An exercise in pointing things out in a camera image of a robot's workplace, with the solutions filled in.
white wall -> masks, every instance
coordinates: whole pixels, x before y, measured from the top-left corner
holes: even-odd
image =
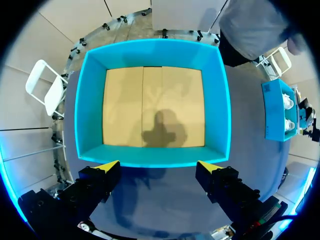
[[[66,36],[36,12],[13,44],[5,65],[29,74],[35,63],[43,59],[62,73],[72,47]],[[55,80],[49,71],[41,77],[50,82]]]
[[[53,151],[9,160],[36,151],[52,148],[52,129],[0,131],[1,157],[16,195],[38,191],[57,183]]]
[[[136,5],[136,1],[110,3],[118,8]],[[39,8],[39,13],[73,43],[112,20],[104,0],[49,0]]]
[[[25,89],[29,74],[4,66],[0,76],[0,130],[45,128],[52,125],[45,106]],[[40,79],[34,94],[43,99],[51,83]]]
[[[62,73],[73,43],[38,12],[13,43],[0,75],[0,152],[9,181],[19,196],[57,183],[53,151],[6,160],[54,145],[45,107],[28,95],[25,85],[34,64],[45,60]],[[43,99],[55,78],[45,71],[35,87]]]
[[[113,19],[151,8],[150,0],[105,0],[105,2]]]

gray floor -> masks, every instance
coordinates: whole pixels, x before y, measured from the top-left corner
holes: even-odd
[[[194,41],[194,42],[197,41],[197,35],[198,34],[196,32],[192,32],[192,33],[183,32],[183,31],[168,32],[168,38],[170,39],[183,39],[183,40]],[[77,45],[80,49],[80,54],[76,54],[75,52],[71,53],[73,55],[73,60],[68,60],[66,67],[64,69],[64,73],[70,73],[71,71],[80,70],[82,67],[86,52],[91,49],[101,47],[107,44],[112,44],[112,43],[117,43],[117,42],[122,42],[127,40],[145,39],[145,38],[162,38],[162,32],[154,31],[152,29],[152,13],[148,14],[147,16],[141,16],[140,14],[136,16],[129,16],[128,23],[125,23],[123,21],[121,22],[113,21],[110,23],[109,31],[101,27],[96,31],[94,31],[93,33],[91,33],[88,37],[86,37],[85,41],[87,42],[87,46],[82,47],[81,45],[79,46],[79,44]],[[216,45],[214,43],[214,40],[215,40],[214,35],[203,33],[203,39],[201,40],[201,43]],[[243,82],[243,78],[245,79],[248,78],[247,75],[245,74],[233,75],[233,81],[232,81],[233,84],[229,86],[231,98],[234,98],[234,102],[240,103],[241,101],[245,101],[246,104],[241,105],[242,107],[232,107],[233,150],[231,150],[230,158],[233,160],[229,161],[228,164],[231,164],[235,168],[241,168],[244,165],[248,166],[241,171],[241,174],[243,175],[241,176],[241,178],[243,178],[244,180],[247,179],[247,181],[250,182],[250,187],[252,188],[257,188],[257,189],[267,188],[264,191],[265,193],[264,197],[266,198],[267,196],[271,195],[272,192],[275,192],[274,189],[277,187],[275,186],[277,185],[277,183],[275,184],[270,183],[270,185],[267,186],[266,182],[268,182],[268,179],[270,178],[273,179],[272,182],[273,181],[277,182],[278,178],[280,178],[280,176],[278,176],[279,175],[278,173],[283,172],[283,168],[286,162],[288,145],[287,144],[279,145],[278,143],[273,144],[270,141],[265,141],[264,114],[262,114],[262,112],[264,112],[262,111],[263,105],[258,106],[259,108],[261,108],[259,110],[254,109],[254,108],[257,108],[257,106],[255,105],[254,102],[251,102],[251,100],[247,98],[247,96],[250,95],[249,94],[250,91],[248,90],[249,87],[246,86],[248,85],[248,82],[250,81],[254,82],[255,81],[254,79],[257,78],[257,85],[259,85],[261,84],[261,81],[268,80],[269,79],[268,76],[266,76],[264,72],[261,71],[260,69],[257,69],[252,63],[246,63],[244,65],[238,66],[237,69],[241,69],[243,70],[243,72],[250,73],[252,78],[251,80]],[[72,81],[74,81],[74,79],[70,79],[71,86],[77,85],[76,82],[73,83]],[[239,92],[239,89],[246,89],[246,88],[248,88],[247,90],[245,90],[246,94],[243,94],[243,92],[242,93]],[[259,121],[257,122],[255,122],[254,119],[249,119],[246,123],[235,121],[234,117],[236,115],[238,116],[243,115],[244,114],[243,111],[245,112],[249,111],[247,113],[248,114],[250,113],[251,115],[254,115],[254,114],[259,115],[259,113],[261,113],[262,115],[256,116],[259,119]],[[60,136],[61,138],[62,138],[62,130],[64,129],[63,123],[65,122],[65,124],[67,124],[66,121],[67,119],[65,119],[65,121],[55,121],[55,128],[58,132],[58,136]],[[69,131],[68,136],[66,136],[66,139],[69,139],[68,141],[74,142],[73,129],[70,129],[70,128],[74,128],[72,124],[73,123],[72,119],[69,121],[69,123],[70,123],[69,125],[65,126],[67,127],[67,129],[65,129],[65,132]],[[248,143],[246,141],[243,141],[242,138],[252,139],[254,141],[251,143]],[[235,147],[235,144],[234,144],[235,141],[243,144],[240,144],[240,145],[238,144],[237,145],[238,147]],[[265,159],[264,157],[265,160],[263,160],[260,158],[260,156],[263,156],[263,154],[261,154],[261,151],[253,151],[252,154],[249,156],[248,151],[246,151],[245,149],[247,150],[253,150],[254,148],[259,149],[258,145],[261,146],[260,150],[264,152],[265,156],[270,157],[270,154],[272,155],[273,153],[274,155],[272,155],[268,160]],[[82,164],[78,165],[78,161],[80,160],[78,160],[77,156],[75,155],[76,153],[75,153],[74,143],[67,144],[66,150],[67,150],[68,162],[71,167],[70,169],[69,164],[67,162],[66,163],[67,171],[71,170],[73,177],[76,178],[77,172],[82,167]],[[63,162],[63,163],[65,162],[62,152],[58,153],[58,159],[60,162]],[[263,174],[266,172],[266,169],[270,169],[272,165],[274,167],[274,172],[268,175]],[[192,182],[187,186],[185,183],[181,182],[181,179],[183,178],[178,179],[177,172],[175,172],[174,170],[170,170],[170,169],[167,170],[166,172],[167,177],[165,178],[161,177],[160,179],[156,179],[156,180],[151,179],[152,184],[157,186],[161,185],[162,182],[164,183],[164,185],[167,185],[167,182],[170,182],[170,185],[173,186],[173,188],[170,191],[172,196],[174,196],[174,198],[165,197],[166,199],[165,201],[157,195],[150,194],[150,190],[144,189],[145,188],[144,179],[145,178],[148,179],[148,176],[144,176],[144,174],[146,173],[143,173],[143,172],[132,173],[130,169],[127,169],[127,171],[128,171],[128,177],[125,180],[123,180],[127,182],[125,182],[121,186],[122,188],[126,187],[128,189],[126,190],[126,192],[123,192],[124,189],[121,189],[121,191],[118,191],[118,194],[120,194],[120,197],[121,196],[123,197],[123,194],[126,194],[126,193],[128,193],[129,195],[125,197],[124,201],[121,201],[120,198],[117,200],[117,197],[119,196],[115,195],[114,199],[108,201],[107,205],[99,206],[98,207],[99,210],[95,211],[94,214],[92,215],[92,218],[96,220],[97,227],[99,227],[101,230],[105,230],[107,232],[111,232],[119,235],[123,233],[123,235],[126,237],[153,236],[153,237],[160,237],[160,238],[161,237],[177,238],[177,237],[183,236],[183,233],[189,233],[189,235],[192,235],[197,232],[198,233],[208,232],[208,231],[214,230],[215,228],[221,227],[221,225],[219,225],[219,219],[223,219],[224,223],[228,223],[228,220],[225,219],[225,217],[223,217],[223,214],[220,211],[218,211],[218,209],[215,206],[207,204],[207,201],[206,201],[207,199],[205,198],[205,196],[201,195],[202,191],[197,192],[196,190],[193,190],[193,189],[196,189],[196,186],[198,186],[196,183]],[[192,175],[194,170],[191,168],[188,168],[188,171],[190,171],[190,174]],[[257,176],[262,178],[262,180],[256,181]],[[179,184],[182,184],[182,186],[184,186],[183,189],[179,190]],[[191,206],[194,205],[193,200],[191,198],[187,201],[190,204],[184,203],[184,205],[181,205],[182,202],[178,200],[179,196],[177,195],[177,192],[179,192],[185,198],[188,198],[187,195],[193,196],[195,194],[194,192],[192,192],[192,194],[190,192],[188,193],[187,189],[191,191],[196,191],[197,194],[199,194],[197,195],[196,200],[198,202],[200,201],[201,205],[206,207],[205,209],[201,208],[200,211],[199,209],[197,210],[196,208],[194,208],[190,212],[190,214],[192,213],[191,215],[193,217],[187,217],[185,220],[182,221],[179,217],[177,218],[175,214],[170,213],[170,211],[168,211],[168,209],[172,209],[172,206],[169,204],[168,201],[169,199],[171,199],[176,203],[173,208],[174,209],[177,208],[176,209],[177,211],[180,211],[182,206],[184,206],[185,209],[191,208]],[[152,200],[152,203],[148,202],[148,199],[153,197],[155,199]],[[143,203],[146,205],[151,204],[152,208],[150,208],[150,210],[147,210],[149,209],[149,207],[147,207],[147,209],[139,208],[138,210],[137,206],[131,206],[129,204],[130,202],[129,200],[132,198],[134,198],[133,200],[138,206],[140,206],[139,201],[142,201],[142,204]],[[130,209],[129,212],[127,212],[126,207],[124,207],[124,202],[128,204],[127,205],[128,207],[133,209]],[[184,215],[187,214],[185,209],[181,211],[181,214],[184,214]],[[152,220],[153,222],[157,222],[157,224],[155,225],[158,226],[158,230],[156,229],[156,227],[155,229],[146,227],[148,226],[149,220],[143,219],[142,217],[143,215],[147,215],[150,220]],[[166,223],[166,218],[164,216],[169,216],[168,219],[171,219],[172,221],[177,221],[178,219],[180,219],[179,220],[180,223],[176,226],[171,225],[170,222]]]

black clamp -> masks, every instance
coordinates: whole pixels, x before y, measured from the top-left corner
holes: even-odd
[[[87,43],[85,42],[85,38],[84,37],[79,39],[79,43],[84,47],[87,46]]]
[[[108,24],[106,24],[106,23],[104,23],[104,24],[102,25],[102,27],[103,27],[104,29],[106,29],[107,31],[110,30],[110,26],[108,26]]]
[[[121,21],[121,19],[123,19],[123,21],[124,21],[125,23],[127,23],[127,22],[128,22],[128,20],[127,20],[127,17],[126,17],[126,16],[120,16],[120,17],[118,17],[118,18],[117,18],[117,21],[118,21],[118,22],[120,22],[120,21]]]
[[[61,139],[61,138],[58,138],[56,133],[52,134],[51,139],[52,139],[56,144],[62,144],[62,143],[63,143],[62,139]]]
[[[197,33],[199,34],[199,36],[196,37],[196,40],[200,42],[204,36],[202,35],[200,30],[198,30]]]
[[[141,15],[145,17],[145,16],[147,16],[150,12],[151,12],[151,8],[149,7],[146,11],[143,11],[143,12],[141,13]]]
[[[217,38],[214,39],[214,43],[217,44],[218,42],[220,42],[220,36],[219,34],[215,35]]]
[[[165,29],[165,28],[162,30],[162,38],[163,38],[163,39],[167,39],[167,38],[168,38],[167,32],[168,32],[168,30]]]
[[[78,49],[78,47],[74,47],[70,50],[70,52],[73,52],[75,50],[76,54],[80,53],[80,50]]]

black mount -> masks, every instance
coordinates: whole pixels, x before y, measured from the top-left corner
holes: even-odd
[[[196,37],[196,40],[200,42],[204,36],[202,35],[200,30],[198,30],[197,33],[199,34],[199,36]]]
[[[87,46],[87,43],[85,42],[85,38],[84,37],[79,39],[79,43],[84,47]]]
[[[167,39],[167,38],[168,38],[167,32],[168,32],[168,30],[165,29],[165,28],[162,30],[162,38],[163,38],[163,39]]]
[[[106,24],[106,23],[104,23],[104,24],[102,25],[102,27],[103,27],[104,29],[106,29],[107,31],[110,30],[110,26],[109,26],[108,24]]]
[[[212,203],[218,203],[233,222],[233,240],[270,240],[271,221],[285,212],[288,204],[271,196],[265,202],[259,200],[258,189],[252,190],[238,178],[239,172],[231,166],[208,171],[200,162],[196,165],[195,178]]]

blue bin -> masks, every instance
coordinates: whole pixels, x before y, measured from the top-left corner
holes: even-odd
[[[202,71],[205,146],[160,148],[103,144],[102,118],[106,73],[128,67],[178,67]],[[74,113],[79,159],[122,166],[174,168],[227,161],[231,141],[231,106],[225,68],[214,46],[174,39],[125,41],[86,53],[79,76]]]
[[[297,134],[297,104],[294,91],[281,79],[262,84],[265,109],[265,138],[285,142]],[[282,94],[287,94],[294,106],[285,110]],[[295,128],[285,131],[285,119],[291,120]]]

